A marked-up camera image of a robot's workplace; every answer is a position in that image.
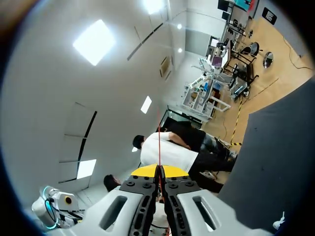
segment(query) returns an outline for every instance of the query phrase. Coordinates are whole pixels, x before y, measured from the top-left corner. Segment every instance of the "white ceiling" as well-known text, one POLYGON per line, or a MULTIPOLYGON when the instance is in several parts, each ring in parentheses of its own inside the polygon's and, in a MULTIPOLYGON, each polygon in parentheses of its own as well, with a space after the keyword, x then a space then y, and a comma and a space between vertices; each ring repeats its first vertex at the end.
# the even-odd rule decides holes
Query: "white ceiling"
POLYGON ((139 152, 131 152, 133 137, 155 131, 158 111, 162 115, 166 109, 160 64, 173 56, 178 67, 185 54, 186 2, 163 0, 164 7, 150 16, 143 0, 44 0, 33 10, 8 64, 1 96, 4 161, 23 204, 38 197, 40 186, 78 191, 139 162, 139 152), (99 19, 116 44, 93 66, 72 44, 99 19), (144 114, 140 108, 147 96, 152 104, 144 114), (73 177, 76 166, 59 162, 75 160, 82 142, 65 134, 84 135, 95 111, 81 159, 97 159, 91 179, 58 184, 73 177))

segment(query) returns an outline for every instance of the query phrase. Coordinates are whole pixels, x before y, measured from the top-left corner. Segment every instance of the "black hair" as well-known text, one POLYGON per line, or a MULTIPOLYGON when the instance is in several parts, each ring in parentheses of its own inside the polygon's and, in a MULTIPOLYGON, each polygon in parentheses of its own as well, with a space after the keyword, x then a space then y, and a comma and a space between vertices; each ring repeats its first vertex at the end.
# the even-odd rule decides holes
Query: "black hair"
POLYGON ((132 145, 137 148, 141 149, 141 144, 144 142, 144 136, 143 135, 137 135, 134 137, 132 145))
POLYGON ((110 192, 117 186, 120 186, 121 184, 115 181, 113 175, 107 175, 104 177, 104 185, 107 188, 107 191, 110 192))

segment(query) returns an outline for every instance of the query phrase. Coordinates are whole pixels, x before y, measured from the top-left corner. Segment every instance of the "black pants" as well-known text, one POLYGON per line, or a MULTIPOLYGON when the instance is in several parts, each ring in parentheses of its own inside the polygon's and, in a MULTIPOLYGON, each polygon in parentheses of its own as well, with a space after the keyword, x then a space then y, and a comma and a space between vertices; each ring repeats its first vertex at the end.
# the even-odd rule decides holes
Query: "black pants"
POLYGON ((200 172, 204 171, 227 171, 231 172, 235 161, 225 161, 217 158, 217 155, 209 152, 201 152, 196 157, 190 171, 190 178, 197 182, 199 187, 207 189, 211 192, 219 193, 223 184, 215 182, 203 176, 200 172))

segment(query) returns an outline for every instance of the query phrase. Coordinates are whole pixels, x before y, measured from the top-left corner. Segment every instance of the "ceiling light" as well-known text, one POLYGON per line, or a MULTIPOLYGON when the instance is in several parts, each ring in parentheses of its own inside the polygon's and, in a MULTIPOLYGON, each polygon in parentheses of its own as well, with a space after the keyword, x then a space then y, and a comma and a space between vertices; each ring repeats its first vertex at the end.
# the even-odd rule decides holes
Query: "ceiling light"
POLYGON ((159 11, 163 7, 162 0, 144 0, 144 5, 148 10, 149 15, 159 11))
POLYGON ((144 101, 142 107, 141 107, 141 111, 146 114, 150 105, 152 103, 152 100, 149 98, 149 96, 147 96, 146 100, 144 101))
POLYGON ((105 23, 102 20, 98 20, 74 41, 73 46, 95 66, 115 43, 115 39, 105 23))
POLYGON ((96 159, 91 161, 81 161, 78 170, 77 179, 91 176, 95 167, 96 159))

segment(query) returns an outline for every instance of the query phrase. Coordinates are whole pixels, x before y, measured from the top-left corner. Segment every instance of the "white t-shirt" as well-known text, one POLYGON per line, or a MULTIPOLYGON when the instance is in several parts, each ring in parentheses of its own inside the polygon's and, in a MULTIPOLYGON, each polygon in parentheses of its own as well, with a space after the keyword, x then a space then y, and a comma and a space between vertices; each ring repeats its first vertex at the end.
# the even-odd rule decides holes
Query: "white t-shirt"
MULTIPOLYGON (((169 165, 190 170, 198 152, 191 151, 185 147, 171 143, 169 134, 160 133, 161 139, 161 165, 169 165)), ((151 134, 143 143, 140 159, 143 165, 158 164, 158 133, 151 134)))

